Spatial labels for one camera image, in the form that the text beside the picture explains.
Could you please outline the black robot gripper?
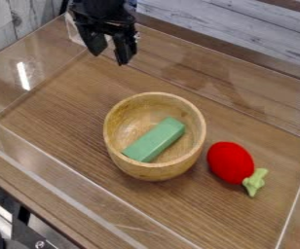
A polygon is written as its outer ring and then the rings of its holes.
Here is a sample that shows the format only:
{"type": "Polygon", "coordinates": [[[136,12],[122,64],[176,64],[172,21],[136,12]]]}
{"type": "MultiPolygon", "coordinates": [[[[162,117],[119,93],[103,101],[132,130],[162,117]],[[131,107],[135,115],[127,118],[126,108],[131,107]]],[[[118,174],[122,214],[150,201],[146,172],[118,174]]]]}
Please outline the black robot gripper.
{"type": "Polygon", "coordinates": [[[136,54],[136,0],[72,0],[70,11],[76,31],[88,51],[98,56],[107,48],[106,35],[114,40],[119,65],[136,54]]]}

